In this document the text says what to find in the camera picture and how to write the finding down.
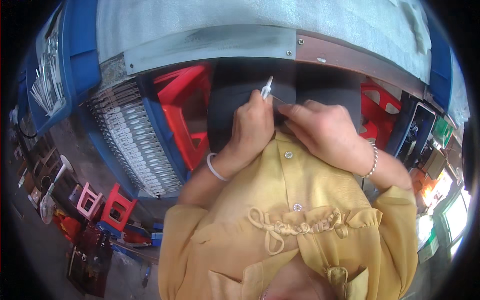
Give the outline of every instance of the red plastic stool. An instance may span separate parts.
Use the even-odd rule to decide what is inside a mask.
[[[360,136],[364,139],[375,140],[377,147],[383,150],[396,121],[396,114],[386,112],[387,105],[390,103],[400,111],[402,103],[371,79],[366,83],[361,83],[360,88],[361,114],[368,120],[363,124],[366,131],[360,133]],[[379,104],[363,93],[366,91],[377,91],[380,95]]]
[[[96,195],[89,189],[89,187],[90,184],[87,182],[85,184],[84,190],[82,191],[82,194],[80,195],[80,199],[78,200],[77,210],[85,218],[87,218],[88,220],[92,220],[96,212],[100,208],[100,204],[102,204],[103,194],[100,193]],[[88,210],[86,210],[85,206],[89,201],[92,202],[92,205]]]
[[[182,155],[185,165],[193,171],[202,160],[208,148],[207,132],[190,133],[183,117],[182,105],[198,89],[202,91],[205,105],[208,106],[210,82],[208,80],[210,67],[206,64],[184,68],[154,79],[154,84],[165,84],[158,92],[158,100],[162,105],[175,143]],[[197,146],[193,139],[199,139]]]
[[[118,193],[119,189],[120,185],[115,183],[110,195],[108,196],[107,202],[105,203],[100,220],[105,221],[118,231],[123,231],[125,224],[127,224],[128,217],[132,213],[133,208],[137,203],[137,199],[133,199],[131,202],[128,201],[125,197]],[[118,218],[114,218],[110,214],[111,209],[114,209],[116,212],[118,212],[120,216]]]

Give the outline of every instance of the yellow blouse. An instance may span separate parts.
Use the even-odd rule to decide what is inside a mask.
[[[398,299],[417,266],[413,193],[392,187],[370,205],[349,172],[276,133],[209,211],[167,212],[162,300],[259,299],[298,252],[339,299]]]

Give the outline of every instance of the woman's right hand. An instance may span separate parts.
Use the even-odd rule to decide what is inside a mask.
[[[373,147],[361,138],[347,109],[307,100],[302,105],[283,105],[278,110],[289,118],[286,125],[324,162],[364,176],[373,166]]]

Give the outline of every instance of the white bangle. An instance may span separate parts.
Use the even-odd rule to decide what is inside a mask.
[[[373,167],[367,175],[363,176],[363,178],[370,177],[375,172],[375,169],[377,168],[377,163],[378,163],[378,149],[377,149],[377,146],[375,146],[375,143],[373,143],[373,142],[369,141],[369,143],[373,147]]]
[[[218,179],[220,180],[223,180],[223,181],[228,181],[226,178],[222,177],[220,174],[218,174],[212,167],[212,163],[210,162],[210,158],[212,156],[216,156],[217,153],[210,153],[208,156],[207,156],[207,164],[208,164],[208,168],[210,169],[210,171],[212,171],[213,175],[215,175]]]

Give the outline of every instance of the woman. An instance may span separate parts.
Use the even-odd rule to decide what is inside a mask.
[[[278,110],[289,131],[275,131],[271,96],[254,90],[167,212],[161,298],[400,298],[417,265],[407,170],[376,156],[343,106]],[[382,192],[372,205],[353,174]]]

